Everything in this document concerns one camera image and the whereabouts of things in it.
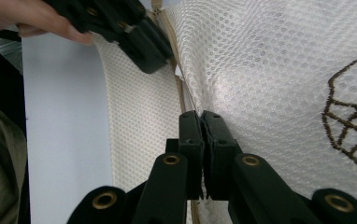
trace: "human hand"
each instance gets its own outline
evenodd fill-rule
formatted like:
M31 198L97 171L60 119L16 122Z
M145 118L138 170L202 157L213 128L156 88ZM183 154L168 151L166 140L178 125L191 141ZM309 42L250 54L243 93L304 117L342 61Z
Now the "human hand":
M90 33L78 32L68 19L42 0L0 0L0 30L15 24L21 37L51 32L86 45L93 42Z

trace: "embroidered logo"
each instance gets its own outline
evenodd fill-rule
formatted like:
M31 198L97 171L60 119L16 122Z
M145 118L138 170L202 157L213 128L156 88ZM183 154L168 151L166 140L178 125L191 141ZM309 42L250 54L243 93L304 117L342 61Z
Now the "embroidered logo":
M357 60L334 74L328 85L324 128L333 148L357 164Z

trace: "white mesh fabric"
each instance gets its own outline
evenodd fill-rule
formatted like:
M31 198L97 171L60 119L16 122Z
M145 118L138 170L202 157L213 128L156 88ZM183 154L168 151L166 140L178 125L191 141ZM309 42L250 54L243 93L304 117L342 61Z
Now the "white mesh fabric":
M357 162L339 151L357 145L356 111L336 106L346 121L323 122L334 109L329 80L357 60L357 1L184 0L166 11L198 112L221 114L242 150L267 159L294 191L357 198ZM357 105L357 63L335 83L333 97ZM206 209L204 223L227 222Z
M146 181L166 138L179 136L179 97L169 66L147 75L116 45L96 37L107 83L112 183L125 191Z

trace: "brown embroidered design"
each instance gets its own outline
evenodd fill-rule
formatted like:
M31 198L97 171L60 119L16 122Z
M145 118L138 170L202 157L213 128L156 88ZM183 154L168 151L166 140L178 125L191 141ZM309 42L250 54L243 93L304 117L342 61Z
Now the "brown embroidered design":
M357 157L354 155L357 151L357 104L344 103L335 99L336 79L345 74L345 72L347 72L356 63L357 60L353 61L329 79L328 85L330 88L330 94L328 96L324 112L322 113L322 121L333 148L343 152L357 164ZM346 117L339 116L336 113L337 110L347 111L350 113ZM348 144L344 144L348 135L351 135L352 139L356 139L356 142L349 146Z

